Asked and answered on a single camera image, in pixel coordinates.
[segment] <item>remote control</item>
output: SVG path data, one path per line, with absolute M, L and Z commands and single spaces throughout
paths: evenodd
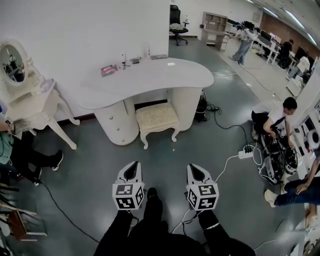
M 152 55 L 150 56 L 151 60 L 159 60 L 159 59 L 167 59 L 168 55 L 166 54 L 160 54 L 160 55 Z

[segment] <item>ceiling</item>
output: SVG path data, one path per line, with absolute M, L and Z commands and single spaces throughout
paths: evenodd
M 252 0 L 254 5 L 263 8 L 266 7 L 279 17 L 290 27 L 299 31 L 308 40 L 309 33 L 317 43 L 320 49 L 320 0 Z M 290 11 L 305 27 L 301 28 L 286 13 Z

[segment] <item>oval mirror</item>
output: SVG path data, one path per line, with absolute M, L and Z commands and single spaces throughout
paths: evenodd
M 14 82 L 20 83 L 25 79 L 25 67 L 17 49 L 7 44 L 0 51 L 0 65 L 6 75 Z

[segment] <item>cushioned stool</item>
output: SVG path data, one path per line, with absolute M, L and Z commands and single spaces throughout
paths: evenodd
M 176 142 L 176 136 L 180 132 L 179 120 L 177 114 L 170 103 L 161 103 L 157 105 L 140 108 L 136 111 L 136 120 L 140 128 L 140 138 L 144 143 L 144 149 L 148 148 L 146 136 L 149 133 L 162 132 L 168 128 L 173 128 L 174 133 L 171 136 L 173 142 Z

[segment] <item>vanity table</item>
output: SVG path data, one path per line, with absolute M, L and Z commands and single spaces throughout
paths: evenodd
M 97 67 L 88 70 L 87 79 L 79 87 L 77 102 L 94 112 L 111 142 L 124 146 L 139 134 L 133 96 L 167 89 L 167 99 L 177 114 L 180 131 L 186 131 L 192 125 L 202 89 L 214 81 L 206 67 L 193 61 L 144 59 L 106 77 L 101 76 Z
M 10 62 L 10 55 L 14 56 L 14 61 Z M 33 129 L 43 130 L 49 126 L 73 150 L 77 149 L 77 145 L 54 118 L 59 105 L 74 125 L 80 125 L 80 121 L 73 118 L 68 105 L 54 89 L 56 82 L 53 79 L 45 80 L 40 75 L 33 66 L 32 59 L 27 57 L 22 45 L 15 40 L 1 42 L 0 62 L 17 67 L 11 70 L 0 69 L 0 94 L 7 105 L 5 116 L 13 123 L 19 122 L 23 131 L 29 130 L 33 135 L 36 135 Z

